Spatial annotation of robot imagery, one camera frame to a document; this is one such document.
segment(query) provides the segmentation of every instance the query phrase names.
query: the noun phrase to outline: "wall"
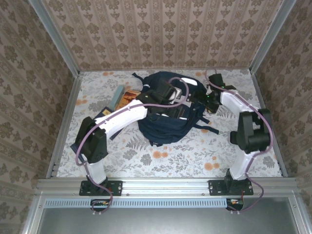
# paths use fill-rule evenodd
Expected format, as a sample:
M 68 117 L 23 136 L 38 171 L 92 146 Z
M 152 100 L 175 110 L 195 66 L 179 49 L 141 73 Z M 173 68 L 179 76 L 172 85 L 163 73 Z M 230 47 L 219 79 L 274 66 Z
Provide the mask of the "wall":
M 289 176 L 312 213 L 312 1 L 297 0 L 256 76 Z
M 248 67 L 282 0 L 43 0 L 81 70 Z
M 0 1 L 0 233 L 18 233 L 57 139 L 73 77 L 26 0 Z

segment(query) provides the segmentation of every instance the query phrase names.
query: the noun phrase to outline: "black mounting plate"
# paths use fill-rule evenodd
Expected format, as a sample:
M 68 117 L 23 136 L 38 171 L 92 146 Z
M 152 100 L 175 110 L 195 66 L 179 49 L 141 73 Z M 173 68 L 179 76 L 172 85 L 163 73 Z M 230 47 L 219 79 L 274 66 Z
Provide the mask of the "black mounting plate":
M 112 192 L 113 196 L 121 196 L 122 192 L 122 181 L 121 180 L 113 180 L 107 181 L 105 187 Z M 80 196 L 109 196 L 108 192 L 103 189 L 95 186 L 92 182 L 88 180 L 84 180 L 81 182 Z
M 249 180 L 246 183 L 244 183 L 241 190 L 238 190 L 236 193 L 229 193 L 227 191 L 224 179 L 208 180 L 208 185 L 210 196 L 224 196 L 224 195 L 241 196 L 242 195 L 241 190 L 243 190 L 244 196 L 254 195 L 253 186 Z

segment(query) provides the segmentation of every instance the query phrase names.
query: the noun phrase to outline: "floral tablecloth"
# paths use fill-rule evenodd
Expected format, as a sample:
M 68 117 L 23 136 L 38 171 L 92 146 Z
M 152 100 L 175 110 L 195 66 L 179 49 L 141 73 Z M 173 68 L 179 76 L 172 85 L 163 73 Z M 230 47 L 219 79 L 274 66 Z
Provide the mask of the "floral tablecloth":
M 86 72 L 81 84 L 71 125 L 60 161 L 58 177 L 85 176 L 83 167 L 75 164 L 70 145 L 75 141 L 82 120 L 95 117 L 108 106 L 119 85 L 126 89 L 141 90 L 142 83 L 131 74 L 145 77 L 158 70 Z M 207 84 L 204 70 L 174 70 Z M 259 106 L 249 70 L 218 70 L 227 85 L 234 85 L 239 93 L 254 106 Z M 233 164 L 237 146 L 229 142 L 230 131 L 237 129 L 237 117 L 220 106 L 216 114 L 205 112 L 210 126 L 220 131 L 216 135 L 207 130 L 193 128 L 181 141 L 161 147 L 151 146 L 139 131 L 137 123 L 124 128 L 108 142 L 109 155 L 103 166 L 109 177 L 222 177 Z M 256 159 L 249 171 L 254 177 L 281 176 L 273 150 Z

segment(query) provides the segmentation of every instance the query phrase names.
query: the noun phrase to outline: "book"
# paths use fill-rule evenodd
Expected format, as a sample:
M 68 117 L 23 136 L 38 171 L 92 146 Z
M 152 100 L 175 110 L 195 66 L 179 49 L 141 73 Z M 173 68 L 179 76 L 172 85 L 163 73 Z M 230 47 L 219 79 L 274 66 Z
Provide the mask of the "book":
M 128 105 L 133 99 L 135 99 L 141 92 L 128 89 L 123 97 L 121 98 L 118 106 L 116 107 L 116 110 L 119 110 L 120 108 Z

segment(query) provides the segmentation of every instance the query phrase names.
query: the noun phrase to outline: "navy backpack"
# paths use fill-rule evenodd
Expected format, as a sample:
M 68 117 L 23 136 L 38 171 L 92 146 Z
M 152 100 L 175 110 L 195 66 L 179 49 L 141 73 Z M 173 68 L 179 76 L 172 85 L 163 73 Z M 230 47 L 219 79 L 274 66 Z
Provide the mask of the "navy backpack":
M 138 76 L 136 73 L 132 74 L 134 77 L 140 79 L 143 83 L 142 93 L 147 92 L 152 89 L 157 89 L 160 80 L 169 81 L 173 77 L 179 78 L 188 78 L 196 81 L 197 85 L 192 85 L 187 83 L 190 89 L 190 94 L 195 91 L 203 91 L 207 92 L 205 86 L 199 82 L 198 80 L 183 76 L 177 73 L 172 72 L 157 72 L 144 79 Z M 175 79 L 171 82 L 174 87 L 177 87 L 182 90 L 182 95 L 185 96 L 186 89 L 185 85 Z M 161 146 L 162 144 L 170 144 L 172 142 L 177 142 L 181 140 L 187 133 L 191 130 L 191 128 L 195 127 L 198 129 L 206 129 L 213 133 L 219 134 L 217 129 L 214 129 L 210 126 L 200 126 L 197 124 L 199 120 L 202 120 L 204 123 L 208 124 L 209 120 L 203 117 L 203 113 L 205 111 L 205 105 L 196 102 L 189 103 L 189 106 L 182 104 L 184 108 L 183 115 L 181 118 L 173 118 L 162 116 L 158 114 L 153 114 L 147 116 L 146 118 L 138 121 L 138 127 L 143 135 L 150 141 L 151 145 L 154 144 L 157 146 Z

